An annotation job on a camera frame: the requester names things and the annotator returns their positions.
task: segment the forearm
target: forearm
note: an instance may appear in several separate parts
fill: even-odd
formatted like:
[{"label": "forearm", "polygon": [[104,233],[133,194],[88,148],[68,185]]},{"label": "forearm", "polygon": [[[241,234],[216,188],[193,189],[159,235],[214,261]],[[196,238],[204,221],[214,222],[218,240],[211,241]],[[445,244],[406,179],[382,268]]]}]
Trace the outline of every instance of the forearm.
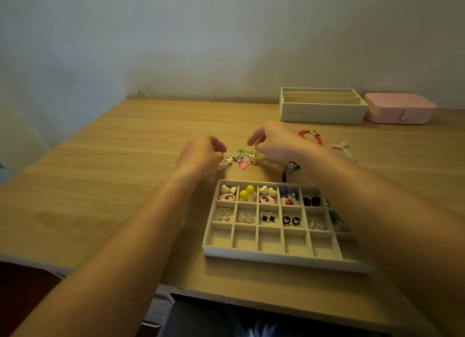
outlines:
[{"label": "forearm", "polygon": [[148,305],[197,180],[173,174],[32,312],[14,336],[130,336]]},{"label": "forearm", "polygon": [[463,218],[310,144],[298,156],[312,181],[396,285],[445,322],[444,305],[463,302]]}]

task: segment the jewelry tray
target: jewelry tray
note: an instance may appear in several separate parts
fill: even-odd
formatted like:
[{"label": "jewelry tray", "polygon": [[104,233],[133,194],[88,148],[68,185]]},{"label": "jewelry tray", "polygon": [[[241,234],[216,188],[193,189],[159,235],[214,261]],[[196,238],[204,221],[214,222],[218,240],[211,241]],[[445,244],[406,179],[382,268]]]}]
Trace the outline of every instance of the jewelry tray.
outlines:
[{"label": "jewelry tray", "polygon": [[[237,186],[236,200],[218,200],[220,187]],[[255,202],[243,202],[239,193],[253,185],[257,192]],[[266,185],[277,191],[276,204],[259,203],[259,188]],[[298,193],[300,205],[282,205],[279,187]],[[320,206],[304,206],[304,197],[318,196]],[[221,208],[230,208],[229,221],[218,220]],[[202,242],[206,256],[260,261],[274,264],[314,267],[359,273],[375,269],[365,252],[349,232],[336,232],[331,223],[325,198],[313,185],[277,182],[236,181],[220,179],[216,185],[212,207]],[[240,214],[251,214],[255,222],[239,222]],[[262,212],[272,213],[275,221],[262,220]],[[299,217],[300,223],[283,225],[283,216]],[[324,220],[326,230],[309,228],[313,220]]]}]

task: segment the pink jewelry box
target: pink jewelry box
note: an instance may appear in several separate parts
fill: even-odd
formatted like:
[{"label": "pink jewelry box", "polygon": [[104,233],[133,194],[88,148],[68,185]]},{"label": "pink jewelry box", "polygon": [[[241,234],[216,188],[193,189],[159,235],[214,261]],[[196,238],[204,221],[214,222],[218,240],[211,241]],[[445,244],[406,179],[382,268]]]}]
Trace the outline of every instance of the pink jewelry box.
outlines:
[{"label": "pink jewelry box", "polygon": [[367,93],[366,118],[377,124],[426,124],[437,105],[414,93]]}]

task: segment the desk surface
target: desk surface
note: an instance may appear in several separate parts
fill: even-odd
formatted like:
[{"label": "desk surface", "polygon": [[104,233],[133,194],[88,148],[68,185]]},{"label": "desk surface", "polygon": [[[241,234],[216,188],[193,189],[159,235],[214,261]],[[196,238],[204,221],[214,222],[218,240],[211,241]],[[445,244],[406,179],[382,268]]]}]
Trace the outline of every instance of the desk surface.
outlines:
[{"label": "desk surface", "polygon": [[[275,104],[124,100],[0,187],[0,257],[74,268],[174,168],[197,133],[244,148]],[[290,123],[317,129],[323,145],[343,140],[357,163],[465,214],[465,112],[437,111],[425,126]],[[218,177],[280,181],[264,163]],[[304,174],[288,182],[306,183]],[[382,331],[433,334],[424,317],[379,273],[358,275],[206,258],[201,243],[216,179],[200,185],[160,290]]]}]

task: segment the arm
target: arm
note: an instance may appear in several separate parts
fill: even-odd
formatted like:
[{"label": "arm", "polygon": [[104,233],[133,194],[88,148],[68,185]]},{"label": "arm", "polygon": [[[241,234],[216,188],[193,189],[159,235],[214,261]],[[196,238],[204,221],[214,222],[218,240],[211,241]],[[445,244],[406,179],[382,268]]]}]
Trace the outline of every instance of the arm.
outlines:
[{"label": "arm", "polygon": [[465,304],[462,217],[299,137],[283,123],[266,123],[247,144],[309,172],[378,267],[442,333],[458,334]]},{"label": "arm", "polygon": [[134,336],[157,290],[189,198],[226,152],[212,136],[184,147],[176,170],[116,233],[34,309],[20,336]]}]

